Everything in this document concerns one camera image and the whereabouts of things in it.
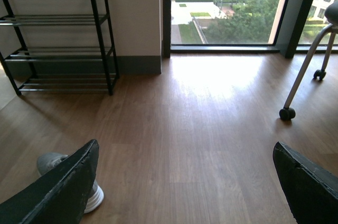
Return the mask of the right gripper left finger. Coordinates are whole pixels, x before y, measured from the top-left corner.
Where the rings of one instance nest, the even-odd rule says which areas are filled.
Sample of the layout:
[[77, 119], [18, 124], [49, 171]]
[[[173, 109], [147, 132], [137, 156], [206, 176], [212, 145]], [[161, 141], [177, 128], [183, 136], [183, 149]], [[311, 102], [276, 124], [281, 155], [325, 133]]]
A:
[[96, 178], [98, 157], [99, 144], [92, 139], [1, 203], [1, 223], [79, 223]]

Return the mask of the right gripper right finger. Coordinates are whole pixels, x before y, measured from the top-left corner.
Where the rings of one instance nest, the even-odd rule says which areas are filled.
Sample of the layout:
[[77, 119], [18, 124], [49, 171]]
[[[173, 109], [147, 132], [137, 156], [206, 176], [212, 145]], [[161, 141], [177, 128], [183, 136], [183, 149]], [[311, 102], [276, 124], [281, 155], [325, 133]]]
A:
[[337, 223], [337, 176], [282, 142], [273, 162], [297, 223]]

